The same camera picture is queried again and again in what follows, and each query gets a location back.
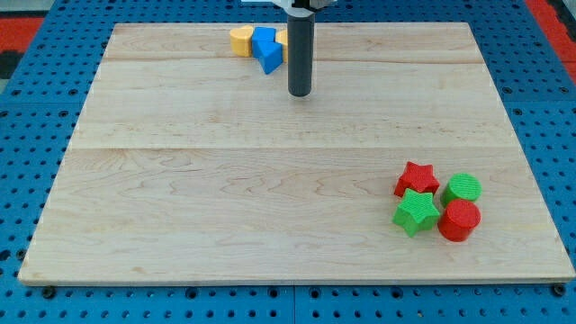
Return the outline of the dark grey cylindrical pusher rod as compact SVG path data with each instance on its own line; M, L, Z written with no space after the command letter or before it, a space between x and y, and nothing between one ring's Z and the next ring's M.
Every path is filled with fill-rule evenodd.
M311 93L315 16L288 16L288 90L296 97Z

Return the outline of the white pusher mount block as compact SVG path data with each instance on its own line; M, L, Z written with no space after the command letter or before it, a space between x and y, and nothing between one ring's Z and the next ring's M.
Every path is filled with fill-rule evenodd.
M337 0L240 0L242 5L276 5L287 14L315 14Z

